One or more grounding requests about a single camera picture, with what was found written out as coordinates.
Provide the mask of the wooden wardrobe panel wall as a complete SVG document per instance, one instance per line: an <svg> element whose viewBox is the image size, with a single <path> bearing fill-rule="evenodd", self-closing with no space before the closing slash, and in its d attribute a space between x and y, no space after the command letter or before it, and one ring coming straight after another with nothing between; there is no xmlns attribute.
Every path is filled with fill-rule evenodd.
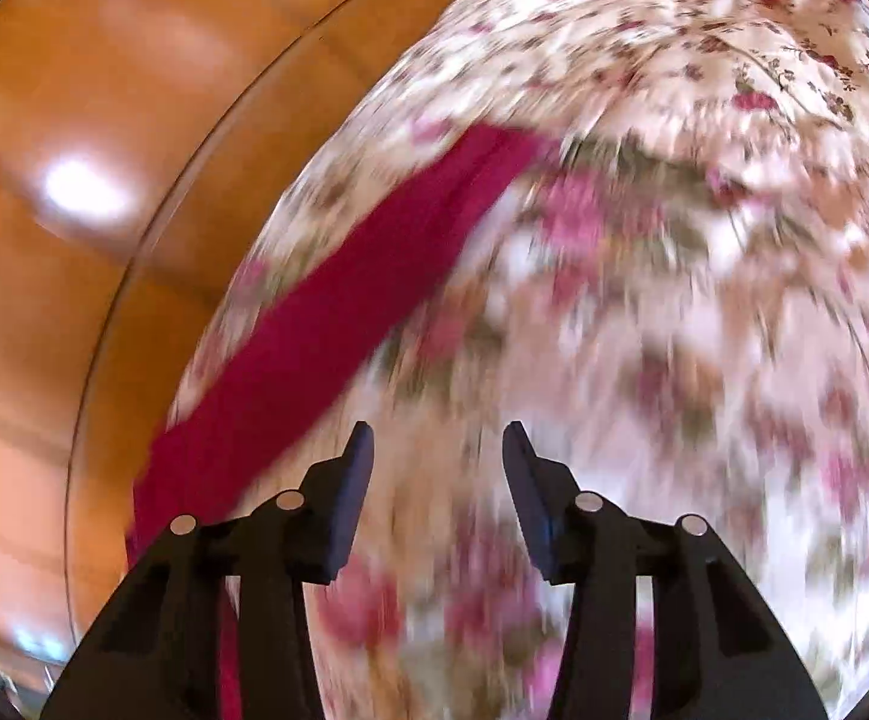
<svg viewBox="0 0 869 720"><path fill-rule="evenodd" d="M450 0L0 0L0 676L42 695L276 192Z"/></svg>

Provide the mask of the floral quilted bedspread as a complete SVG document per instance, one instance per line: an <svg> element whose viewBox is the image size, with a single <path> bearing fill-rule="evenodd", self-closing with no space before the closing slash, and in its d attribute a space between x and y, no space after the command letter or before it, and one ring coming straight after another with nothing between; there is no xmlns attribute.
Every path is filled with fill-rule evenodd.
<svg viewBox="0 0 869 720"><path fill-rule="evenodd" d="M545 715L569 593L507 492L520 421L628 514L707 518L846 717L869 690L868 0L455 0L281 195L174 410L480 121L555 161L237 496L374 427L353 555L307 593L325 712Z"/></svg>

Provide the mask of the dark red knit garment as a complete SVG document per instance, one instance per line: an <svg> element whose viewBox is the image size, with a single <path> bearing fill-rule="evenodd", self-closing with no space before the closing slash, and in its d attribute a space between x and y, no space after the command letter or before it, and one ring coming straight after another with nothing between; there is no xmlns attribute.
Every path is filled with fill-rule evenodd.
<svg viewBox="0 0 869 720"><path fill-rule="evenodd" d="M324 447L354 411L379 416L379 479L338 590L314 593L315 663L335 718L447 718L498 673L447 639L447 569L493 532L477 426L398 395L432 388L439 362L483 312L455 264L483 216L550 151L538 133L477 124L413 174L263 314L192 413L153 442L133 489L127 551L140 557L176 514L215 523L279 461Z"/></svg>

